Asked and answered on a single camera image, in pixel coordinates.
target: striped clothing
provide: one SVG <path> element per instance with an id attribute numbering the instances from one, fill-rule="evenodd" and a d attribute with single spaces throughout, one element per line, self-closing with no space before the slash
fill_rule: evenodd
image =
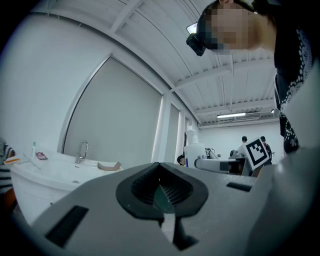
<path id="1" fill-rule="evenodd" d="M 3 147 L 3 162 L 0 162 L 0 195 L 7 192 L 12 188 L 10 165 L 4 165 L 6 159 L 14 157 L 16 155 L 15 151 L 4 143 Z"/>

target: white ceiling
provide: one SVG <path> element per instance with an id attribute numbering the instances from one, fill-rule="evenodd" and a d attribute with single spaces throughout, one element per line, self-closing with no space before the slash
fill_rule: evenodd
<path id="1" fill-rule="evenodd" d="M 274 122 L 273 55 L 263 49 L 234 55 L 186 44 L 187 26 L 213 0 L 44 0 L 32 12 L 87 24 L 123 44 L 150 65 L 190 109 L 201 126 L 239 120 L 217 115 L 258 112 L 255 122 Z"/>

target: roller blind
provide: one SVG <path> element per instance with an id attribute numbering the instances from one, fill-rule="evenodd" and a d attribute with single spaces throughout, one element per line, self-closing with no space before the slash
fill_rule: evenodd
<path id="1" fill-rule="evenodd" d="M 110 58 L 78 102 L 64 153 L 75 156 L 79 143 L 87 141 L 87 159 L 120 161 L 125 169 L 150 163 L 161 98 L 139 76 Z"/>
<path id="2" fill-rule="evenodd" d="M 175 162 L 177 137 L 178 137 L 178 124 L 179 124 L 179 110 L 171 104 L 169 130 L 165 146 L 164 161 L 167 163 Z"/>

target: sticker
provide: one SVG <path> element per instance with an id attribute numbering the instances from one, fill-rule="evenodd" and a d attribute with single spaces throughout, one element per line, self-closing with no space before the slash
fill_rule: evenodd
<path id="1" fill-rule="evenodd" d="M 254 139 L 253 141 L 247 143 L 244 147 L 244 150 L 253 170 L 263 165 L 270 159 L 260 138 Z"/>

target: white wall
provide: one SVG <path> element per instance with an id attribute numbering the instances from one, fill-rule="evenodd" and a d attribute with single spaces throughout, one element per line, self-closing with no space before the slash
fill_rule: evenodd
<path id="1" fill-rule="evenodd" d="M 33 141 L 56 151 L 77 96 L 110 55 L 160 93 L 169 91 L 145 62 L 107 36 L 63 18 L 28 16 L 1 56 L 0 136 L 16 151 L 29 153 Z M 171 102 L 195 123 L 175 95 Z"/>
<path id="2" fill-rule="evenodd" d="M 280 123 L 199 130 L 199 142 L 206 148 L 215 149 L 215 155 L 221 154 L 221 159 L 228 159 L 230 151 L 239 148 L 242 136 L 247 136 L 248 140 L 265 136 L 272 152 L 275 152 L 272 155 L 273 163 L 277 163 L 284 155 Z"/>

